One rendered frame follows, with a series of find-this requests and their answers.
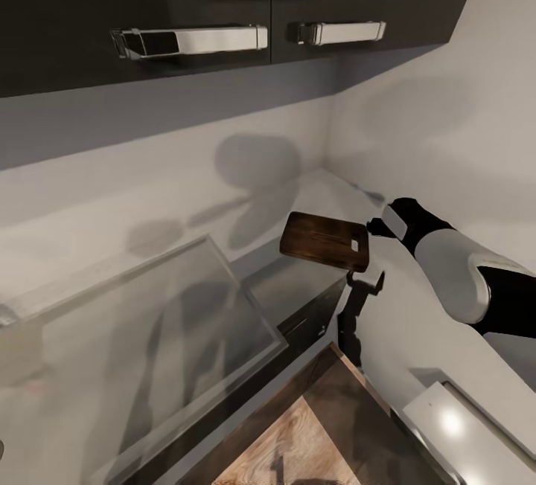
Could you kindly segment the cutting board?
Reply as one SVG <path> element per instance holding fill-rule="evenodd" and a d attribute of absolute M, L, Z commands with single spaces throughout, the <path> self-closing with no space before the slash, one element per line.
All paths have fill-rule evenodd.
<path fill-rule="evenodd" d="M 360 251 L 351 247 L 360 239 Z M 369 267 L 369 232 L 366 225 L 310 213 L 291 212 L 280 241 L 280 249 L 356 269 Z"/>

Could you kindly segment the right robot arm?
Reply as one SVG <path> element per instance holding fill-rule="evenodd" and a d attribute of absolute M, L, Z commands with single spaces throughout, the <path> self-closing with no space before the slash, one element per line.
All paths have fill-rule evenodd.
<path fill-rule="evenodd" d="M 473 327 L 536 393 L 536 274 L 474 242 L 417 199 L 394 201 L 366 230 L 398 238 L 423 269 L 443 310 Z"/>

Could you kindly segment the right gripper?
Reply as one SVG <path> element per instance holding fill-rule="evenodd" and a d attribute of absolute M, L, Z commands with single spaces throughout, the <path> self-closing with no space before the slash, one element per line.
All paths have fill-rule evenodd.
<path fill-rule="evenodd" d="M 373 218 L 366 224 L 366 230 L 374 236 L 397 238 L 381 218 Z"/>

